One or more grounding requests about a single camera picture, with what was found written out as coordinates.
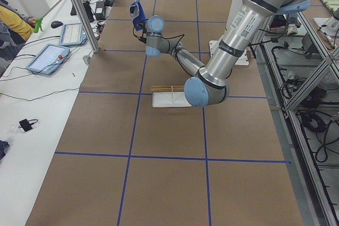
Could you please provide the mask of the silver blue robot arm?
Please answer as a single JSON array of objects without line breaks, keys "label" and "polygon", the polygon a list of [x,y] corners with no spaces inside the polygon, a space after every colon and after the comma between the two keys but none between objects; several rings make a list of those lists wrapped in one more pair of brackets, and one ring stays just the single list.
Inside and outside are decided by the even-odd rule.
[{"label": "silver blue robot arm", "polygon": [[164,20],[154,15],[145,25],[146,55],[158,57],[162,53],[170,54],[191,75],[184,84],[184,95],[189,104],[195,107],[219,104],[229,95],[228,75],[265,19],[276,14],[304,11],[309,4],[310,0],[242,0],[241,7],[206,65],[180,42],[164,39]]}]

